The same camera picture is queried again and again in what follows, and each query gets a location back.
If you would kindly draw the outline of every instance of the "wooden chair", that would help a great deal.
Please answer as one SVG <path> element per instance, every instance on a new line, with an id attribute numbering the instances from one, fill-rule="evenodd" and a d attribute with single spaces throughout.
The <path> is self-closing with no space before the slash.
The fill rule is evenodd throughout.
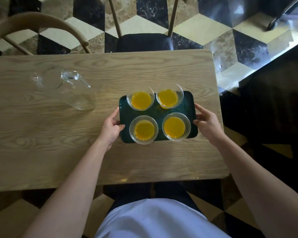
<path id="1" fill-rule="evenodd" d="M 178 2 L 179 0 L 174 1 L 174 6 L 172 10 L 172 15 L 169 24 L 168 34 L 160 33 L 142 33 L 142 34 L 126 34 L 122 35 L 116 11 L 113 5 L 113 0 L 108 0 L 111 12 L 113 15 L 118 42 L 116 47 L 116 52 L 144 52 L 144 51 L 165 51 L 173 50 L 172 43 L 172 33 L 174 28 L 174 21 L 177 14 Z"/>
<path id="2" fill-rule="evenodd" d="M 6 37 L 6 35 L 31 29 L 38 30 L 39 28 L 57 28 L 68 31 L 71 33 L 76 39 L 80 42 L 85 52 L 91 53 L 89 48 L 87 47 L 89 42 L 83 36 L 83 34 L 78 31 L 71 24 L 54 17 L 52 15 L 43 14 L 40 12 L 25 12 L 13 15 L 6 19 L 0 21 L 0 38 L 4 39 L 8 43 L 10 43 L 13 47 L 24 53 L 25 55 L 33 55 L 31 52 L 26 50 L 24 47 L 21 47 L 19 44 Z"/>

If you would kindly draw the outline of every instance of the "orange juice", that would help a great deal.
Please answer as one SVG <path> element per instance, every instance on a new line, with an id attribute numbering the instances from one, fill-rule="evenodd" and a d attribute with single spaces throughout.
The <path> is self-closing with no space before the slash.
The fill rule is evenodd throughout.
<path id="1" fill-rule="evenodd" d="M 154 125 L 148 120 L 141 120 L 135 125 L 134 134 L 139 140 L 150 140 L 154 136 Z"/>
<path id="2" fill-rule="evenodd" d="M 166 107 L 173 107 L 178 103 L 178 94 L 172 89 L 165 89 L 159 92 L 158 99 Z"/>
<path id="3" fill-rule="evenodd" d="M 145 91 L 137 91 L 131 96 L 131 104 L 137 109 L 146 109 L 151 104 L 151 96 Z"/>
<path id="4" fill-rule="evenodd" d="M 185 125 L 180 118 L 170 117 L 165 121 L 163 129 L 167 135 L 175 139 L 181 137 L 184 134 Z"/>

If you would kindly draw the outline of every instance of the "wooden table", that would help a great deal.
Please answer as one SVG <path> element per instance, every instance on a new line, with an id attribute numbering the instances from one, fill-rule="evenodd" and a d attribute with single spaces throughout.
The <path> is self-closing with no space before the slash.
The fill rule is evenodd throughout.
<path id="1" fill-rule="evenodd" d="M 93 111 L 47 98 L 29 73 L 52 61 L 78 71 L 98 97 Z M 222 124 L 213 55 L 207 50 L 0 57 L 0 191 L 57 187 L 131 86 L 172 81 Z M 104 157 L 98 184 L 223 178 L 228 169 L 201 133 L 181 142 L 125 144 Z"/>

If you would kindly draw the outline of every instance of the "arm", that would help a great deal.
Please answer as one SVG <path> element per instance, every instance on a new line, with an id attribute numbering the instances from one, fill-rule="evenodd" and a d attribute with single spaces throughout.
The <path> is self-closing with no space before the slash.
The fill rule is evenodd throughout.
<path id="1" fill-rule="evenodd" d="M 298 238 L 298 194 L 231 141 L 214 113 L 198 104 L 195 108 L 200 113 L 194 124 L 223 156 L 263 234 Z"/>
<path id="2" fill-rule="evenodd" d="M 124 128 L 114 119 L 118 111 L 117 107 L 105 120 L 98 139 L 44 204 L 23 238 L 82 236 L 104 154 Z"/>

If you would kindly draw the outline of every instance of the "person's left hand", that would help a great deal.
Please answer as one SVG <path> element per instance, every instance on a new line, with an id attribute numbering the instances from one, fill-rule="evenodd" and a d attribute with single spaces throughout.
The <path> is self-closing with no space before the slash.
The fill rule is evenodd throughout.
<path id="1" fill-rule="evenodd" d="M 124 124 L 120 124 L 119 120 L 115 120 L 115 116 L 118 114 L 118 112 L 119 107 L 117 107 L 115 111 L 107 119 L 105 119 L 98 137 L 108 144 L 107 150 L 111 148 L 112 143 L 117 139 L 120 131 L 125 128 Z"/>

